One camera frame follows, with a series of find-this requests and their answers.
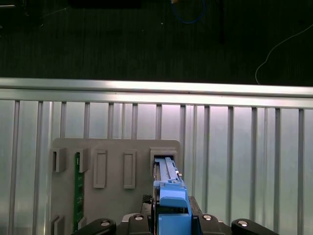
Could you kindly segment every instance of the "rectangular slot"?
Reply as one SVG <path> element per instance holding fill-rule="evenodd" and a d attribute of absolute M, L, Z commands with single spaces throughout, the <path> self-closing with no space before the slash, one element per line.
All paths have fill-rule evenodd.
<path fill-rule="evenodd" d="M 77 152 L 74 156 L 74 212 L 73 232 L 78 230 L 78 224 L 84 217 L 84 173 L 81 169 L 81 155 Z"/>
<path fill-rule="evenodd" d="M 177 157 L 177 151 L 172 147 L 151 147 L 150 148 L 150 173 L 153 176 L 153 167 L 155 158 L 158 157 L 170 157 L 175 161 L 176 165 L 180 165 L 180 159 Z"/>
<path fill-rule="evenodd" d="M 56 171 L 56 166 L 57 166 L 57 152 L 53 151 L 52 152 L 52 161 L 53 161 L 53 171 Z"/>
<path fill-rule="evenodd" d="M 107 175 L 107 152 L 96 150 L 93 162 L 93 187 L 104 188 Z"/>
<path fill-rule="evenodd" d="M 67 152 L 65 148 L 51 149 L 52 171 L 63 172 L 67 167 Z"/>
<path fill-rule="evenodd" d="M 53 235 L 64 235 L 65 231 L 65 218 L 64 216 L 59 217 L 57 220 L 55 220 L 53 224 Z"/>
<path fill-rule="evenodd" d="M 124 188 L 135 188 L 136 180 L 136 151 L 124 153 Z"/>

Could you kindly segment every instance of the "vertical metal bar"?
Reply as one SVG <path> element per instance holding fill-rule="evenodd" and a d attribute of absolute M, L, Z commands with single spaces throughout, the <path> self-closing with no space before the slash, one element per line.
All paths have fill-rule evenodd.
<path fill-rule="evenodd" d="M 251 108 L 234 108 L 231 220 L 250 216 L 251 120 Z"/>
<path fill-rule="evenodd" d="M 299 110 L 299 137 L 298 137 L 298 235 L 303 235 L 304 217 L 304 110 Z"/>
<path fill-rule="evenodd" d="M 180 105 L 162 105 L 161 139 L 179 141 L 179 132 Z"/>
<path fill-rule="evenodd" d="M 195 116 L 195 199 L 202 211 L 206 209 L 203 204 L 206 201 L 206 185 L 207 181 L 206 168 L 207 168 L 207 155 L 204 155 L 204 106 L 196 106 L 196 116 Z"/>
<path fill-rule="evenodd" d="M 180 155 L 185 159 L 185 126 L 186 126 L 186 106 L 180 107 Z M 184 171 L 185 169 L 185 160 L 182 163 L 182 169 L 180 171 Z"/>
<path fill-rule="evenodd" d="M 226 224 L 230 225 L 232 215 L 232 184 L 233 184 L 233 154 L 234 154 L 234 108 L 228 108 L 227 137 L 227 188 L 226 188 Z"/>
<path fill-rule="evenodd" d="M 0 234 L 5 235 L 9 227 L 14 108 L 15 101 L 0 100 Z"/>
<path fill-rule="evenodd" d="M 90 103 L 89 138 L 107 138 L 109 125 L 109 104 Z"/>
<path fill-rule="evenodd" d="M 20 123 L 20 102 L 15 102 L 14 124 L 13 124 L 13 143 L 12 143 L 12 166 L 11 166 L 11 188 L 10 188 L 10 208 L 9 208 L 9 226 L 8 235 L 13 235 L 14 231 L 14 212 L 16 195 L 16 172 L 17 172 L 17 149 Z"/>
<path fill-rule="evenodd" d="M 112 138 L 121 139 L 123 135 L 123 104 L 113 104 Z"/>
<path fill-rule="evenodd" d="M 185 107 L 185 144 L 184 144 L 184 171 L 183 178 L 188 188 L 189 196 L 193 195 L 193 169 L 194 169 L 194 106 L 186 105 Z"/>
<path fill-rule="evenodd" d="M 53 130 L 53 102 L 43 102 L 42 107 L 42 125 L 41 125 L 41 140 L 40 140 L 40 167 L 39 167 L 39 182 L 38 182 L 38 212 L 37 212 L 37 227 L 38 235 L 45 234 L 48 231 L 50 220 L 50 171 L 49 171 L 49 150 L 51 148 L 51 137 Z"/>
<path fill-rule="evenodd" d="M 138 104 L 137 139 L 155 140 L 157 129 L 157 106 L 155 104 Z"/>
<path fill-rule="evenodd" d="M 256 120 L 253 119 L 254 113 L 252 110 L 252 138 L 255 130 L 255 144 L 252 141 L 252 156 L 255 148 L 256 168 L 255 168 L 255 222 L 265 225 L 265 198 L 266 198 L 266 114 L 265 108 L 258 108 Z"/>
<path fill-rule="evenodd" d="M 227 223 L 228 107 L 210 107 L 207 211 Z"/>
<path fill-rule="evenodd" d="M 156 106 L 156 140 L 161 139 L 162 135 L 162 106 Z"/>
<path fill-rule="evenodd" d="M 84 138 L 89 138 L 90 103 L 85 103 Z"/>
<path fill-rule="evenodd" d="M 304 111 L 304 201 L 303 222 L 305 235 L 313 234 L 313 110 Z"/>
<path fill-rule="evenodd" d="M 210 146 L 210 107 L 204 108 L 204 163 L 203 163 L 203 170 L 204 170 L 204 181 L 203 181 L 203 203 L 202 203 L 202 210 L 205 213 L 207 211 L 208 205 L 208 180 L 209 180 L 209 146 Z"/>
<path fill-rule="evenodd" d="M 123 129 L 122 138 L 132 138 L 133 105 L 123 104 Z"/>
<path fill-rule="evenodd" d="M 132 112 L 132 139 L 137 139 L 137 130 L 138 130 L 138 104 L 133 104 Z"/>
<path fill-rule="evenodd" d="M 68 102 L 66 109 L 66 138 L 83 138 L 85 124 L 85 103 Z"/>
<path fill-rule="evenodd" d="M 299 110 L 281 110 L 280 234 L 297 233 Z"/>
<path fill-rule="evenodd" d="M 281 115 L 275 110 L 274 231 L 279 233 Z"/>
<path fill-rule="evenodd" d="M 251 121 L 251 187 L 250 187 L 250 220 L 255 221 L 256 208 L 256 158 L 257 158 L 257 127 L 258 113 L 256 108 L 252 108 Z"/>
<path fill-rule="evenodd" d="M 43 103 L 38 102 L 37 134 L 36 134 L 37 137 L 36 137 L 36 152 L 35 152 L 34 198 L 33 198 L 33 214 L 32 214 L 32 216 L 33 216 L 32 234 L 33 235 L 36 235 L 36 231 L 37 231 L 42 121 L 43 121 Z"/>
<path fill-rule="evenodd" d="M 21 101 L 13 234 L 32 234 L 38 102 Z"/>
<path fill-rule="evenodd" d="M 108 139 L 113 138 L 113 104 L 108 108 Z"/>
<path fill-rule="evenodd" d="M 264 149 L 265 149 L 265 175 L 264 188 L 264 211 L 263 219 L 265 226 L 271 230 L 274 229 L 274 198 L 275 198 L 275 147 L 276 147 L 276 110 L 266 108 L 265 110 L 265 128 L 264 128 Z"/>
<path fill-rule="evenodd" d="M 61 122 L 60 122 L 60 137 L 65 137 L 66 131 L 66 118 L 67 118 L 67 104 L 62 102 L 61 104 Z"/>

